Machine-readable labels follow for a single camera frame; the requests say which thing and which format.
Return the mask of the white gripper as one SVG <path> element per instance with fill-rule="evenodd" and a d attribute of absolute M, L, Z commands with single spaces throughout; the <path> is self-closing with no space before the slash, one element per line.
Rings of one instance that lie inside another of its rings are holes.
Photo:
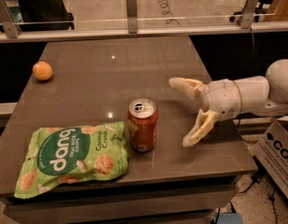
<path fill-rule="evenodd" d="M 202 109 L 197 114 L 195 125 L 183 139 L 184 147 L 197 144 L 212 130 L 217 120 L 234 119 L 241 111 L 239 87 L 229 79 L 212 81 L 205 85 L 196 79 L 172 77 L 169 84 L 191 101 L 195 101 L 197 97 L 202 100 Z"/>

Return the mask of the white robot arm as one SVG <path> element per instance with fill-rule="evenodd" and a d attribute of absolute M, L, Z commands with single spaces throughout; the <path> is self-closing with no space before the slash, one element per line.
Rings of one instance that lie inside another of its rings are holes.
<path fill-rule="evenodd" d="M 190 100 L 201 101 L 195 125 L 183 139 L 184 147 L 198 143 L 217 121 L 246 113 L 261 117 L 288 114 L 288 59 L 272 63 L 264 76 L 226 78 L 208 84 L 196 79 L 172 77 L 169 84 Z"/>

